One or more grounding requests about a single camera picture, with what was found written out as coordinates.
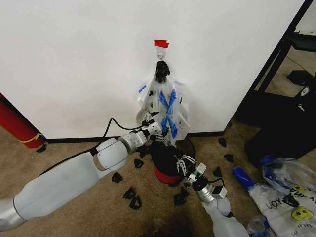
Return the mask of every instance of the red cylinder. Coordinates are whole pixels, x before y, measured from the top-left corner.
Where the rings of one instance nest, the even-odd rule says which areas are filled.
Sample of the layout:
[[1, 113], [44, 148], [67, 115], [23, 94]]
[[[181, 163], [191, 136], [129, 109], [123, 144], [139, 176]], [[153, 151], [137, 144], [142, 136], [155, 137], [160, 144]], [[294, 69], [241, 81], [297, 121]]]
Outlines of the red cylinder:
[[44, 137], [0, 93], [0, 126], [28, 148], [41, 146]]
[[165, 184], [174, 184], [180, 180], [179, 175], [170, 176], [159, 171], [156, 166], [154, 166], [155, 176]]

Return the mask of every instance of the white wall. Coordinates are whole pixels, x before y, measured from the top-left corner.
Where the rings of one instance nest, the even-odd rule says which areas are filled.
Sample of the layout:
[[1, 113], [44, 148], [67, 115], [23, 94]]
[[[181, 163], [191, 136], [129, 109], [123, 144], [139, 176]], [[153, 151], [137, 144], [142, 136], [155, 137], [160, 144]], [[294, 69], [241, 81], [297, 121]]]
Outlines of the white wall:
[[313, 1], [307, 9], [295, 31], [302, 34], [316, 35], [316, 1]]
[[[191, 132], [223, 131], [302, 3], [3, 1], [0, 90], [47, 138], [101, 136], [111, 117], [135, 126], [154, 39], [168, 40]], [[114, 125], [109, 136], [122, 133]]]

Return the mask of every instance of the yellow tape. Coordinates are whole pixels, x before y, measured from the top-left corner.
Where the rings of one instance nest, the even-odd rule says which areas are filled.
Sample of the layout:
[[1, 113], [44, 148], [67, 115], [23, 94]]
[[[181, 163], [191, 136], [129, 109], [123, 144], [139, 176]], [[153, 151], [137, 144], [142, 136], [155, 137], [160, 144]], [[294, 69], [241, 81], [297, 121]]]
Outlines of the yellow tape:
[[36, 134], [33, 138], [31, 138], [31, 139], [29, 139], [29, 140], [27, 140], [27, 141], [20, 141], [20, 142], [22, 142], [22, 143], [31, 142], [31, 141], [33, 141], [33, 140], [37, 140], [37, 139], [39, 138], [39, 136], [43, 136], [43, 134], [38, 133], [38, 134]]

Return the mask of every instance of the red pole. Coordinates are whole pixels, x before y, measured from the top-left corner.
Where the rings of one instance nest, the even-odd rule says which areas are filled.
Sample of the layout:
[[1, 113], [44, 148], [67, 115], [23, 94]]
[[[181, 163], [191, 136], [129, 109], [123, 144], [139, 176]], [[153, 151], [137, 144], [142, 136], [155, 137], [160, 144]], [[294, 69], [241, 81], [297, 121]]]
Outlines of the red pole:
[[28, 148], [36, 148], [45, 138], [27, 121], [21, 113], [0, 93], [0, 126], [24, 143]]

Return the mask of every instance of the blue x marking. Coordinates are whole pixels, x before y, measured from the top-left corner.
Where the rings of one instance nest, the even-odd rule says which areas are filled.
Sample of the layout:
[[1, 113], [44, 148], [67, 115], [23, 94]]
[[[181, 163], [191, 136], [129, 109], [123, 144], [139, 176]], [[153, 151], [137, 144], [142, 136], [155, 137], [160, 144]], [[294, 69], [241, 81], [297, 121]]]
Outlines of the blue x marking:
[[172, 138], [174, 139], [177, 136], [178, 129], [176, 124], [171, 120], [170, 115], [172, 113], [173, 102], [177, 99], [176, 91], [173, 89], [170, 95], [169, 103], [167, 102], [163, 92], [160, 92], [159, 101], [166, 107], [167, 112], [166, 116], [161, 121], [162, 132], [165, 132], [167, 129], [167, 121], [169, 122]]

